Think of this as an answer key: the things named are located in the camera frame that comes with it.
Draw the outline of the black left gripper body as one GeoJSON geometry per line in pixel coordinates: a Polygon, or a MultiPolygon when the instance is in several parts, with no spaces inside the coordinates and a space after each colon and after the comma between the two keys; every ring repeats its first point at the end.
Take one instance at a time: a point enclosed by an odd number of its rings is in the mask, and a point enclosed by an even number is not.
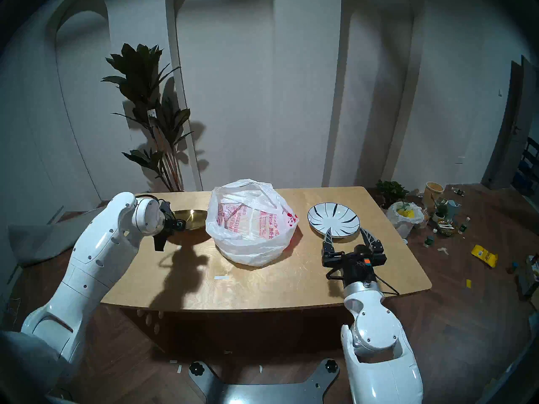
{"type": "Polygon", "coordinates": [[[157,201],[160,218],[157,226],[156,237],[169,237],[174,232],[183,232],[186,230],[186,221],[178,218],[170,207],[170,202],[166,200],[157,201]]]}

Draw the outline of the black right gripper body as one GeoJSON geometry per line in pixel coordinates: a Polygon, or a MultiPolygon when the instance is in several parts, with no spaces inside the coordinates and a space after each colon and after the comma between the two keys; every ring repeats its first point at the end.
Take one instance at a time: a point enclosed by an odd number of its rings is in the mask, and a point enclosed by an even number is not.
{"type": "Polygon", "coordinates": [[[326,273],[327,280],[339,280],[347,287],[353,283],[376,281],[374,267],[385,264],[387,257],[383,254],[373,254],[366,245],[357,245],[353,252],[336,252],[322,254],[323,267],[330,268],[326,273]]]}

